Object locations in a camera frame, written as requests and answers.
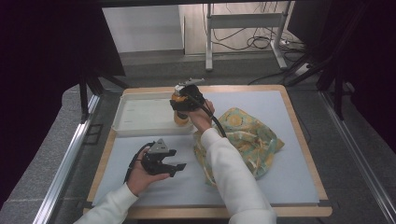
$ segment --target wooden frame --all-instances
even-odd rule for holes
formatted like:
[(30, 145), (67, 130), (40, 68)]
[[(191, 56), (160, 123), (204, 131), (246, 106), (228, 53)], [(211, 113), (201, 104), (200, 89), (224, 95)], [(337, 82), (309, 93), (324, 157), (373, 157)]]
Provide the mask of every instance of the wooden frame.
[[(329, 203), (326, 191), (321, 183), (318, 170), (315, 166), (314, 160), (312, 159), (308, 145), (305, 142), (303, 132), (300, 124), (294, 113), (294, 109), (291, 105), (290, 98), (286, 92), (286, 89), (280, 85), (257, 85), (257, 86), (200, 86), (202, 93), (206, 92), (231, 92), (231, 91), (280, 91), (283, 102), (288, 110), (291, 124), (297, 135), (297, 139), (301, 146), (304, 154), (306, 164), (309, 172), (314, 180), (315, 187), (318, 191), (318, 197), (320, 204), (309, 204), (309, 205), (285, 205), (285, 206), (273, 206), (279, 217), (328, 217), (332, 214), (332, 207)], [(173, 87), (160, 87), (160, 88), (138, 88), (138, 89), (127, 89), (123, 94), (127, 93), (143, 93), (143, 92), (172, 92)], [(92, 182), (90, 194), (87, 199), (87, 203), (92, 203), (99, 184), (104, 175), (107, 161), (109, 159), (111, 150), (113, 148), (114, 141), (116, 139), (116, 132), (111, 130), (105, 150), (100, 160), (98, 169), (96, 171), (95, 178)], [(84, 213), (89, 211), (90, 208), (85, 208)], [(129, 210), (128, 217), (132, 219), (154, 219), (154, 218), (229, 218), (229, 214), (225, 206), (222, 207), (134, 207)]]

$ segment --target wrist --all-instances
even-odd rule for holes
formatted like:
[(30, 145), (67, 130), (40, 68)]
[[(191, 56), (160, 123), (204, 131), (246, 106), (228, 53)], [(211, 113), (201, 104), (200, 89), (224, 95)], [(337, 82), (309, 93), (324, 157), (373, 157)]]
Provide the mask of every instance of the wrist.
[(200, 125), (199, 127), (197, 127), (197, 129), (198, 129), (201, 133), (204, 133), (206, 130), (208, 130), (208, 129), (210, 129), (210, 128), (212, 128), (212, 125), (209, 124), (209, 123), (205, 123), (205, 124), (202, 124), (202, 125)]
[(128, 186), (128, 189), (132, 192), (134, 196), (139, 197), (139, 193), (141, 193), (141, 190), (134, 188), (130, 183), (127, 183), (126, 186)]

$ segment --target black cable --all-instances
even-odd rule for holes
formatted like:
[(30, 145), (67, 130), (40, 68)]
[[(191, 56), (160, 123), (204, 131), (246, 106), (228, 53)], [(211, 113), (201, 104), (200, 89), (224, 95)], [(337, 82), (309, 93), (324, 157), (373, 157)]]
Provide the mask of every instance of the black cable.
[(283, 57), (284, 57), (286, 60), (288, 60), (288, 61), (290, 61), (290, 62), (292, 62), (292, 63), (295, 63), (295, 62), (297, 62), (298, 60), (293, 60), (293, 59), (289, 58), (287, 55), (290, 54), (290, 53), (298, 53), (298, 52), (300, 52), (300, 51), (287, 51), (287, 52), (283, 53)]
[[(265, 30), (271, 32), (271, 34), (276, 35), (276, 32), (274, 32), (274, 30), (270, 30), (270, 29), (268, 29), (267, 27), (262, 27), (262, 29), (265, 29)], [(289, 33), (286, 32), (286, 31), (283, 31), (282, 34), (287, 34), (287, 35), (290, 35), (290, 36), (292, 37), (292, 34), (289, 34)], [(286, 41), (288, 41), (288, 42), (290, 42), (290, 43), (293, 43), (293, 44), (302, 44), (302, 45), (305, 44), (305, 43), (303, 43), (303, 42), (296, 42), (296, 41), (288, 40), (288, 39), (285, 39), (285, 38), (282, 38), (282, 37), (281, 37), (280, 39), (281, 39), (281, 40), (286, 40)]]
[(228, 8), (228, 3), (226, 3), (225, 4), (225, 7), (227, 8), (227, 10), (230, 12), (230, 14), (233, 14), (232, 12), (231, 12), (231, 10)]
[(218, 39), (218, 38), (216, 37), (216, 32), (215, 32), (215, 29), (214, 29), (214, 30), (213, 30), (213, 35), (214, 35), (214, 37), (216, 38), (217, 41), (223, 41), (223, 40), (228, 39), (228, 38), (230, 38), (230, 37), (232, 37), (232, 36), (234, 36), (234, 35), (240, 33), (240, 32), (243, 31), (243, 30), (246, 30), (246, 29), (247, 29), (247, 28), (242, 28), (242, 29), (240, 29), (239, 31), (233, 33), (232, 35), (229, 35), (229, 36), (224, 37), (224, 38), (222, 38), (222, 39)]
[(262, 5), (262, 2), (259, 3), (259, 5), (254, 9), (253, 14), (256, 12), (257, 8), (259, 8)]
[(216, 119), (216, 117), (213, 115), (213, 113), (212, 113), (209, 109), (207, 109), (206, 107), (204, 107), (204, 105), (202, 105), (202, 104), (199, 103), (197, 100), (195, 100), (195, 98), (192, 97), (190, 94), (188, 94), (188, 93), (186, 93), (186, 92), (185, 92), (185, 94), (189, 97), (190, 100), (192, 100), (196, 105), (198, 105), (201, 109), (203, 109), (203, 110), (206, 112), (206, 114), (207, 114), (213, 121), (215, 121), (216, 125), (218, 125), (218, 128), (219, 128), (219, 130), (220, 130), (220, 132), (221, 132), (221, 135), (222, 135), (223, 137), (226, 138), (226, 137), (227, 137), (227, 134), (224, 132), (224, 129), (223, 129), (223, 127), (221, 126), (219, 120)]
[(301, 52), (301, 53), (305, 53), (306, 52), (305, 49), (293, 49), (293, 48), (289, 48), (288, 46), (282, 45), (282, 44), (279, 44), (279, 49), (288, 50), (288, 51), (295, 51), (295, 52), (298, 51), (298, 52)]
[(134, 154), (134, 157), (131, 160), (131, 163), (129, 163), (128, 171), (126, 172), (125, 178), (124, 178), (124, 183), (128, 181), (129, 175), (131, 174), (132, 170), (134, 169), (134, 163), (138, 161), (137, 157), (139, 154), (145, 149), (146, 147), (152, 147), (155, 144), (155, 142), (152, 143), (147, 143), (144, 146), (142, 146), (139, 151), (137, 151), (136, 154)]
[(262, 13), (265, 13), (266, 8), (267, 8), (267, 2), (264, 3), (264, 8), (262, 9)]
[[(347, 25), (347, 19), (348, 19), (348, 15), (345, 15), (343, 19), (341, 19), (341, 21), (339, 22), (338, 26), (335, 27), (332, 32), (326, 36), (325, 39), (321, 40), (318, 44), (316, 44), (313, 47), (310, 47), (309, 49), (305, 49), (304, 50), (304, 58), (306, 58), (306, 60), (308, 58), (310, 58), (312, 55), (314, 55), (316, 52), (320, 52), (324, 47), (326, 47), (327, 45), (330, 45), (332, 43), (332, 41), (334, 41), (334, 39), (336, 39), (336, 36), (340, 33), (340, 31)], [(298, 60), (296, 63), (294, 63), (293, 65), (297, 66), (299, 64), (301, 64), (304, 60)], [(285, 81), (286, 78), (291, 76), (293, 74), (294, 71), (292, 72), (288, 72), (280, 81), (278, 84), (282, 84), (285, 85)]]
[(254, 82), (258, 81), (258, 80), (264, 79), (264, 78), (274, 77), (274, 76), (279, 76), (279, 75), (285, 75), (285, 77), (284, 77), (283, 79), (281, 79), (281, 81), (284, 82), (284, 79), (285, 79), (287, 76), (291, 75), (291, 74), (294, 72), (295, 68), (296, 68), (299, 64), (301, 64), (302, 62), (305, 62), (305, 61), (308, 59), (308, 57), (309, 57), (309, 56), (308, 56), (307, 54), (304, 54), (303, 56), (301, 56), (301, 57), (300, 57), (290, 68), (288, 68), (287, 70), (282, 71), (282, 72), (279, 72), (279, 73), (275, 73), (275, 74), (272, 74), (272, 75), (268, 75), (268, 76), (256, 78), (256, 79), (254, 79), (253, 81), (250, 81), (247, 85), (251, 85), (252, 83), (254, 83)]
[[(252, 48), (256, 48), (256, 49), (266, 49), (270, 45), (269, 38), (266, 36), (255, 36), (255, 34), (256, 34), (256, 32), (254, 32), (253, 37), (251, 37), (247, 40), (247, 45)], [(266, 41), (267, 44), (264, 47), (258, 47), (256, 45), (256, 41)]]

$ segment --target cable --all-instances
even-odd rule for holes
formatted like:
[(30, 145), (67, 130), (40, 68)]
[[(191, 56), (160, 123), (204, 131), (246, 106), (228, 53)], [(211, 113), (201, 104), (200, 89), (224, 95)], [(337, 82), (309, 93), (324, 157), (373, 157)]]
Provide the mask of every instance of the cable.
[(226, 7), (227, 10), (230, 12), (230, 14), (233, 14), (233, 13), (231, 12), (231, 10), (228, 8), (228, 3), (225, 4), (225, 7)]
[(295, 63), (295, 62), (297, 62), (298, 60), (292, 60), (292, 59), (289, 58), (287, 55), (290, 54), (290, 53), (296, 53), (296, 52), (300, 52), (300, 51), (287, 51), (287, 52), (284, 52), (284, 53), (283, 53), (283, 57), (284, 57), (286, 60), (288, 60), (288, 61), (290, 61), (290, 62), (292, 62), (292, 63)]
[(257, 8), (259, 8), (262, 5), (262, 2), (259, 3), (259, 5), (254, 9), (253, 14), (256, 12)]
[(131, 163), (129, 163), (128, 171), (126, 172), (125, 178), (124, 178), (124, 183), (128, 181), (129, 175), (131, 174), (132, 170), (134, 169), (134, 163), (137, 161), (137, 157), (139, 154), (145, 149), (146, 147), (152, 147), (155, 144), (155, 142), (152, 143), (147, 143), (144, 146), (142, 146), (139, 151), (137, 151), (136, 154), (134, 154), (134, 157), (131, 160)]
[[(270, 30), (270, 29), (268, 29), (267, 27), (262, 27), (262, 29), (268, 30), (269, 32), (271, 32), (271, 34), (276, 35), (276, 33), (275, 33), (273, 30)], [(282, 34), (290, 35), (290, 36), (291, 36), (291, 39), (294, 39), (294, 38), (293, 38), (293, 35), (292, 35), (292, 34), (289, 34), (289, 33), (286, 32), (286, 31), (283, 31)], [(303, 42), (296, 42), (296, 41), (288, 40), (288, 39), (285, 39), (285, 38), (280, 38), (280, 39), (282, 39), (282, 40), (287, 40), (287, 41), (290, 42), (290, 43), (294, 43), (294, 44), (303, 44), (303, 45), (304, 45)]]
[(262, 9), (262, 12), (265, 13), (265, 8), (267, 7), (267, 2), (264, 4), (264, 8)]
[(216, 117), (213, 115), (213, 113), (212, 113), (209, 109), (207, 109), (206, 107), (204, 107), (201, 103), (199, 103), (197, 100), (195, 100), (195, 98), (192, 97), (190, 94), (188, 94), (188, 93), (186, 93), (186, 92), (185, 92), (185, 94), (189, 97), (190, 100), (192, 100), (196, 105), (198, 105), (201, 109), (203, 109), (203, 110), (206, 112), (206, 114), (207, 114), (213, 121), (215, 121), (216, 125), (218, 126), (218, 128), (219, 128), (219, 130), (220, 130), (220, 132), (221, 132), (221, 135), (222, 135), (223, 137), (226, 138), (226, 137), (227, 137), (227, 134), (224, 132), (224, 129), (223, 129), (223, 127), (221, 126), (219, 120), (216, 119)]
[(305, 63), (309, 58), (311, 57), (310, 54), (304, 54), (303, 56), (301, 56), (288, 70), (288, 72), (285, 74), (285, 76), (283, 76), (282, 79), (280, 79), (277, 84), (280, 85), (285, 85), (285, 81), (286, 78), (290, 77), (291, 75), (293, 75), (295, 73), (295, 71), (297, 70), (297, 67), (299, 65), (301, 65), (302, 63)]
[(296, 67), (297, 67), (299, 64), (301, 64), (301, 63), (305, 62), (306, 60), (308, 60), (308, 57), (309, 57), (309, 56), (308, 56), (307, 54), (304, 54), (303, 56), (301, 56), (301, 57), (300, 57), (290, 68), (288, 68), (287, 70), (282, 71), (282, 72), (279, 72), (279, 73), (275, 73), (275, 74), (272, 74), (272, 75), (268, 75), (268, 76), (256, 78), (256, 79), (254, 79), (253, 81), (250, 81), (250, 82), (248, 83), (248, 85), (251, 85), (252, 83), (254, 83), (254, 82), (258, 81), (258, 80), (264, 79), (264, 78), (274, 77), (274, 76), (279, 76), (279, 75), (285, 75), (285, 77), (283, 77), (283, 78), (282, 78), (281, 80), (279, 80), (279, 82), (278, 82), (278, 84), (282, 84), (282, 83), (284, 83), (286, 77), (288, 77), (288, 76), (290, 76), (291, 74), (294, 73)]
[[(204, 29), (205, 29), (205, 34), (207, 35), (207, 30), (206, 30), (206, 26), (205, 26), (205, 9), (204, 9), (204, 4), (202, 4), (202, 13), (203, 13), (203, 18), (204, 18)], [(238, 30), (237, 32), (235, 32), (235, 33), (233, 33), (233, 34), (231, 34), (231, 35), (228, 35), (228, 36), (226, 36), (226, 37), (223, 37), (223, 38), (221, 38), (221, 39), (217, 38), (217, 36), (216, 36), (216, 31), (215, 31), (215, 29), (214, 29), (214, 30), (213, 30), (213, 35), (214, 35), (214, 37), (216, 38), (217, 41), (222, 41), (222, 40), (228, 39), (228, 38), (230, 38), (230, 37), (232, 37), (232, 36), (234, 36), (234, 35), (236, 35), (236, 34), (242, 32), (242, 31), (244, 31), (244, 30), (246, 30), (246, 29), (247, 29), (247, 28), (242, 28), (242, 29)], [(232, 47), (227, 46), (227, 45), (225, 45), (225, 44), (222, 44), (222, 43), (220, 43), (220, 42), (215, 42), (215, 41), (211, 41), (211, 42), (212, 42), (212, 44), (221, 45), (221, 46), (223, 46), (224, 48), (232, 49), (232, 50), (244, 50), (244, 49), (248, 49), (248, 48), (265, 49), (265, 48), (267, 48), (267, 47), (269, 46), (269, 44), (270, 44), (269, 41), (268, 41), (269, 38), (268, 38), (268, 37), (265, 37), (265, 36), (255, 36), (257, 30), (258, 30), (258, 28), (256, 28), (256, 30), (255, 30), (255, 32), (254, 32), (254, 34), (253, 34), (253, 37), (251, 37), (251, 38), (249, 38), (249, 39), (247, 40), (247, 46), (244, 47), (244, 48), (241, 48), (241, 49), (235, 49), (235, 48), (232, 48)], [(258, 47), (258, 46), (256, 45), (255, 42), (256, 42), (256, 41), (263, 41), (263, 40), (266, 40), (267, 45), (265, 45), (264, 47)]]

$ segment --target yellow cloth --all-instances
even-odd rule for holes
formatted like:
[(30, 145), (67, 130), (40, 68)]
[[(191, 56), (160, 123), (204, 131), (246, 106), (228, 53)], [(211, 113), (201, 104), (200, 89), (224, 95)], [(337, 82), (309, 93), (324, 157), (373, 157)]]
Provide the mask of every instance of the yellow cloth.
[[(219, 118), (219, 123), (256, 178), (269, 170), (274, 154), (285, 145), (268, 126), (239, 108), (229, 109)], [(216, 186), (212, 169), (205, 159), (206, 149), (201, 145), (201, 135), (200, 132), (194, 134), (194, 154), (204, 168), (206, 184)]]

